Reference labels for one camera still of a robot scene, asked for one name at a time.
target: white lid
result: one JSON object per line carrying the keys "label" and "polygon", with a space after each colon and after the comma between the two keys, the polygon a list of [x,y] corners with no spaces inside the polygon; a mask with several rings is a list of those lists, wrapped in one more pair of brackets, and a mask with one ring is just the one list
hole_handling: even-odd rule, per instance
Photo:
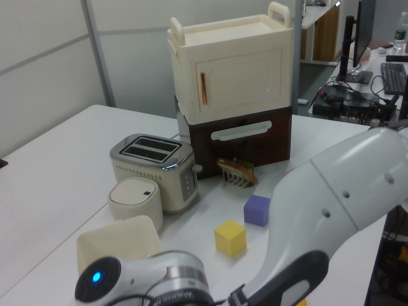
{"label": "white lid", "polygon": [[110,192],[111,201],[122,205],[145,202],[156,190],[156,183],[141,177],[129,177],[120,181]]}

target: brown drawer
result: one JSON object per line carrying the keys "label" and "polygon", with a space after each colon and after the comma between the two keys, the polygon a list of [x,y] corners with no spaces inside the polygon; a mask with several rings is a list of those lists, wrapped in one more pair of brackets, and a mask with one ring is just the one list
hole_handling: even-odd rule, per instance
{"label": "brown drawer", "polygon": [[[203,171],[198,173],[199,179],[221,174],[220,167],[215,163],[218,157],[230,160],[236,157],[255,166],[288,160],[291,119],[291,107],[285,107],[190,126],[177,109],[180,140],[191,144],[196,163],[203,167]],[[225,141],[213,140],[211,137],[216,131],[267,121],[272,126],[265,133]]]}

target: toaster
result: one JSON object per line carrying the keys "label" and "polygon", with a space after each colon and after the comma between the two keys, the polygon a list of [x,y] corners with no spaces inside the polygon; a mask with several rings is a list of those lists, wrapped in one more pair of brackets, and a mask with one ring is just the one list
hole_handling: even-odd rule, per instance
{"label": "toaster", "polygon": [[110,158],[116,181],[143,177],[158,184],[163,212],[181,212],[198,195],[196,173],[202,167],[188,143],[135,134],[114,146]]}

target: small white container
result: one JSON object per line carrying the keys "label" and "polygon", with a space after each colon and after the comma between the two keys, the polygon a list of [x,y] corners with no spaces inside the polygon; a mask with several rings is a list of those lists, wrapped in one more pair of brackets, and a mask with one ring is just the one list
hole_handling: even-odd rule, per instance
{"label": "small white container", "polygon": [[145,215],[83,233],[76,244],[79,274],[105,256],[143,259],[163,251],[152,219]]}
{"label": "small white container", "polygon": [[168,43],[178,106],[188,124],[290,106],[293,28],[286,6],[272,2],[268,16],[187,27],[173,17]]}
{"label": "small white container", "polygon": [[163,224],[160,189],[148,178],[128,177],[121,180],[109,193],[110,210],[115,220],[126,220],[138,215],[149,216],[159,231]]}

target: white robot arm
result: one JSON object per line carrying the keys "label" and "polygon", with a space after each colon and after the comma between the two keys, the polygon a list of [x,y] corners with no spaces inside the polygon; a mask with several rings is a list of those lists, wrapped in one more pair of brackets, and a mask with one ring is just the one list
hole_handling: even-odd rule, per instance
{"label": "white robot arm", "polygon": [[[290,306],[313,291],[326,276],[330,258],[350,236],[408,198],[406,127],[402,121],[394,129],[371,129],[288,173],[272,195],[265,262],[223,305]],[[118,298],[135,293],[151,295],[151,305],[212,302],[202,263],[191,254],[114,260],[119,272],[107,287],[98,278],[101,265],[85,269],[76,286],[79,305],[115,305]],[[92,281],[95,275],[97,282]]]}
{"label": "white robot arm", "polygon": [[228,303],[296,305],[324,279],[350,236],[406,198],[408,128],[371,129],[313,157],[276,186],[265,262]]}

